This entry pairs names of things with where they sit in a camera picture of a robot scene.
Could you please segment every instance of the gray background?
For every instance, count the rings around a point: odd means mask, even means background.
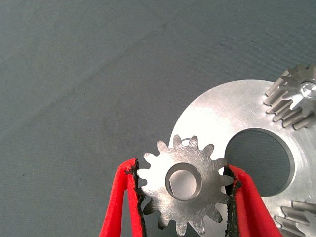
[[[143,153],[158,153],[156,141],[168,142],[196,97],[316,61],[315,9],[286,0],[2,0],[0,236],[98,236],[116,168],[132,157],[148,167]],[[284,150],[265,134],[240,136],[227,159],[273,194],[287,176]],[[175,236],[174,223],[161,231],[157,219],[146,217],[149,236]],[[129,221],[126,207],[122,236]]]

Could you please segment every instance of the center hole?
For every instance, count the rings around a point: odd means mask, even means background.
[[[196,197],[202,186],[198,170],[191,164],[179,163],[171,167],[166,175],[168,192],[178,200],[190,200]]]
[[[313,82],[302,83],[301,93],[306,98],[316,99],[316,84]]]
[[[245,170],[264,197],[282,192],[291,179],[289,156],[275,137],[265,131],[243,131],[230,140],[225,152],[228,163]]]
[[[186,170],[174,172],[169,179],[173,195],[178,199],[190,198],[197,189],[197,181],[193,174]]]

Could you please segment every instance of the aluminum plate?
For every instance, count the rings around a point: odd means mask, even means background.
[[[273,122],[266,113],[265,92],[273,82],[240,80],[219,85],[194,100],[178,119],[169,142],[175,134],[182,138],[198,137],[199,148],[214,144],[212,159],[223,158],[229,141],[245,130],[263,131],[276,138],[285,148],[290,161],[290,175],[280,193],[263,197],[272,217],[284,216],[281,206],[291,201],[316,202],[316,128],[294,130]],[[220,205],[223,222],[205,218],[204,237],[224,236],[226,206]]]

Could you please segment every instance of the small metal gear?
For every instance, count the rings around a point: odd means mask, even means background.
[[[144,213],[158,210],[161,213],[158,221],[160,229],[164,229],[170,220],[175,220],[179,236],[185,234],[188,222],[199,234],[204,234],[204,216],[221,222],[222,216],[215,204],[227,204],[229,200],[229,196],[221,192],[221,187],[231,184],[233,179],[219,174],[219,169],[227,164],[226,160],[211,160],[214,146],[209,144],[200,150],[196,136],[185,146],[181,138],[175,135],[172,148],[168,148],[163,141],[157,142],[157,148],[160,151],[158,157],[144,154],[145,160],[151,165],[150,169],[137,171],[140,178],[147,180],[147,184],[141,187],[143,194],[151,197]],[[196,180],[196,189],[188,198],[176,197],[170,186],[170,177],[179,170],[190,172]]]
[[[316,124],[316,65],[297,65],[286,70],[266,92],[265,104],[273,121],[283,120],[283,126],[296,130]]]
[[[316,204],[293,201],[292,207],[284,206],[285,217],[276,216],[284,237],[316,237]]]

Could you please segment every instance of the machined metal part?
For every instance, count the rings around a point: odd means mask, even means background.
[[[267,113],[273,121],[283,120],[283,126],[295,129],[316,124],[316,65],[297,65],[286,70],[267,90]]]
[[[195,134],[201,147],[212,142],[215,146],[212,159],[225,157],[229,141],[246,130],[262,131],[276,138],[288,154],[290,174],[280,192],[263,197],[263,201],[272,217],[283,217],[281,207],[291,206],[292,200],[316,202],[316,127],[295,130],[292,126],[284,128],[282,121],[273,122],[274,115],[266,113],[269,106],[263,103],[265,92],[272,85],[269,81],[240,80],[210,89],[181,114],[171,138],[175,134],[181,137]],[[224,233],[226,228],[207,220],[205,226],[204,237],[220,236],[213,233]]]
[[[196,136],[185,146],[181,138],[174,135],[172,147],[168,148],[163,141],[157,142],[157,147],[160,151],[158,157],[150,153],[144,154],[145,160],[151,165],[150,169],[137,171],[140,178],[147,180],[147,184],[141,187],[142,192],[151,198],[144,213],[160,211],[158,227],[161,229],[170,220],[175,220],[179,236],[185,234],[188,222],[199,234],[204,234],[204,217],[207,215],[214,221],[221,222],[222,216],[215,204],[227,204],[229,200],[229,196],[221,192],[221,187],[231,184],[233,179],[218,172],[226,165],[226,160],[211,160],[214,146],[207,144],[200,150]],[[189,197],[175,195],[170,185],[171,176],[180,170],[191,173],[195,178],[195,190]]]
[[[283,206],[285,217],[276,216],[284,237],[316,237],[316,203],[292,202]]]

